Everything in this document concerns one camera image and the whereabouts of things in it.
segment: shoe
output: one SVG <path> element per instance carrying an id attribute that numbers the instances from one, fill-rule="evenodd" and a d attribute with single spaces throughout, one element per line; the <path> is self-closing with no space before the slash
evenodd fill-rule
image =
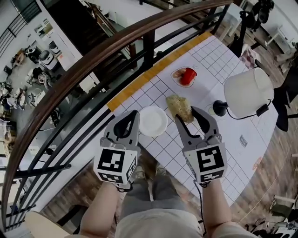
<path id="1" fill-rule="evenodd" d="M 143 167 L 140 165 L 138 165 L 135 168 L 134 174 L 135 174 L 135 179 L 145 179 L 146 178 L 145 171 L 144 171 Z"/>
<path id="2" fill-rule="evenodd" d="M 155 175 L 166 176 L 167 175 L 167 170 L 160 163 L 157 163 Z"/>

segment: black cable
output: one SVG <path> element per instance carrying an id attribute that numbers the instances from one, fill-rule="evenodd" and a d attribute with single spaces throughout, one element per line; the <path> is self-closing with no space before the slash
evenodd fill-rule
<path id="1" fill-rule="evenodd" d="M 201 206 L 201 218 L 202 218 L 202 221 L 203 221 L 203 225 L 204 225 L 204 234 L 203 234 L 203 237 L 206 235 L 207 231 L 206 231 L 206 227 L 205 227 L 205 222 L 204 222 L 204 218 L 203 218 L 203 204 L 202 204 L 202 195 L 201 195 L 201 191 L 199 190 L 199 187 L 198 185 L 196 184 L 196 180 L 194 180 L 194 184 L 196 186 L 196 189 L 198 190 L 199 194 L 200 194 L 200 206 Z M 202 183 L 200 184 L 201 187 L 203 188 L 206 188 L 208 186 L 209 182 L 207 183 Z"/>
<path id="2" fill-rule="evenodd" d="M 271 99 L 268 99 L 268 100 L 269 100 L 269 103 L 268 103 L 267 106 L 269 106 L 269 105 L 271 104 L 271 102 L 272 102 Z M 256 116 L 256 115 L 257 115 L 257 114 L 253 114 L 253 115 L 246 116 L 246 117 L 242 117 L 242 118 L 235 118 L 235 117 L 232 117 L 232 118 L 235 119 L 235 120 L 242 120 L 242 119 L 249 118 L 249 117 L 253 117 L 253 116 Z"/>

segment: small plate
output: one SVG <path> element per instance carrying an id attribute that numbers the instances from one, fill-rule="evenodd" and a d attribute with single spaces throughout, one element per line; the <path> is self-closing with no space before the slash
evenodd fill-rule
<path id="1" fill-rule="evenodd" d="M 168 117 L 163 109 L 148 106 L 140 111 L 140 132 L 145 136 L 156 137 L 164 133 L 168 126 Z"/>

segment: sticker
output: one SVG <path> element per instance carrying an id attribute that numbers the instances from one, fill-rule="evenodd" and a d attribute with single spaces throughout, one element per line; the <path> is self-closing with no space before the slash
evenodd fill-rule
<path id="1" fill-rule="evenodd" d="M 200 172 L 224 167 L 224 160 L 218 146 L 202 149 L 196 152 Z"/>
<path id="2" fill-rule="evenodd" d="M 103 181 L 107 181 L 110 183 L 118 183 L 118 184 L 123 184 L 123 180 L 121 176 L 113 175 L 113 174 L 106 174 L 106 173 L 100 173 L 98 172 L 99 177 Z"/>
<path id="3" fill-rule="evenodd" d="M 125 151 L 103 149 L 99 160 L 98 169 L 122 172 Z"/>
<path id="4" fill-rule="evenodd" d="M 201 183 L 208 182 L 214 179 L 219 179 L 223 176 L 223 173 L 224 173 L 224 170 L 220 170 L 217 172 L 201 175 Z"/>

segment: grid pattern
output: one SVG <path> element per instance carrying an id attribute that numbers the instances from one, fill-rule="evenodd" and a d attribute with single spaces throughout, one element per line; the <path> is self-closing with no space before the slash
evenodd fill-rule
<path id="1" fill-rule="evenodd" d="M 217 79 L 214 79 L 216 82 L 213 82 L 213 84 L 210 85 L 209 90 L 211 90 L 218 82 L 224 84 L 228 77 L 248 70 L 245 67 L 245 64 L 214 36 L 201 42 L 189 50 L 188 53 L 193 56 L 190 57 L 194 58 L 194 61 L 199 61 L 205 69 Z M 151 81 L 146 83 L 142 88 L 124 101 L 122 105 L 114 111 L 114 114 L 117 116 L 125 111 L 139 111 L 149 105 L 156 105 L 163 109 L 166 112 L 169 121 L 166 132 L 155 138 L 140 134 L 139 142 L 168 170 L 169 173 L 171 173 L 171 175 L 199 198 L 199 193 L 193 183 L 194 177 L 187 166 L 181 151 L 183 148 L 182 141 L 165 100 L 166 97 L 174 94 L 174 92 L 164 83 L 165 81 L 161 80 L 163 79 L 162 73 L 163 72 L 152 78 Z M 263 121 L 265 122 L 265 119 L 262 119 L 261 117 L 253 117 L 251 121 L 257 128 L 258 125 L 260 125 L 260 127 L 264 126 Z M 187 124 L 187 128 L 190 133 L 203 136 L 201 128 L 196 120 Z M 270 140 L 272 132 L 273 130 L 271 130 L 270 127 L 266 128 L 264 130 L 265 135 L 262 137 L 263 140 Z M 224 178 L 221 178 L 220 180 L 228 204 L 231 205 L 248 184 L 249 178 L 228 150 L 227 160 L 228 168 L 226 174 Z"/>

